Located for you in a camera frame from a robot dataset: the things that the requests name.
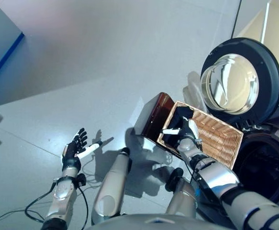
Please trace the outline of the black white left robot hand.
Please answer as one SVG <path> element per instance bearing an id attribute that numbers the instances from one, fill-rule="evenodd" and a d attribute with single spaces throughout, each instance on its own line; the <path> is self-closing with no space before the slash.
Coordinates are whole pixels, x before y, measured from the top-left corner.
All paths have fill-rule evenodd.
<path id="1" fill-rule="evenodd" d="M 61 161 L 62 170 L 73 167 L 79 172 L 81 169 L 80 160 L 90 155 L 98 149 L 103 142 L 101 140 L 87 146 L 87 132 L 85 128 L 81 128 L 73 137 L 72 141 L 65 145 Z"/>

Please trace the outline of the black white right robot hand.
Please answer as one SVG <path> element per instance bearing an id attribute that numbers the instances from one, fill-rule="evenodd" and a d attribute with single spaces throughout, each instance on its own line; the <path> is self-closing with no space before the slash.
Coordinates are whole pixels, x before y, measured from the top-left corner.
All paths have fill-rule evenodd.
<path id="1" fill-rule="evenodd" d="M 177 135 L 180 139 L 189 138 L 196 143 L 200 140 L 198 127 L 192 119 L 182 117 L 181 128 L 166 128 L 162 129 L 161 133 L 164 135 Z"/>

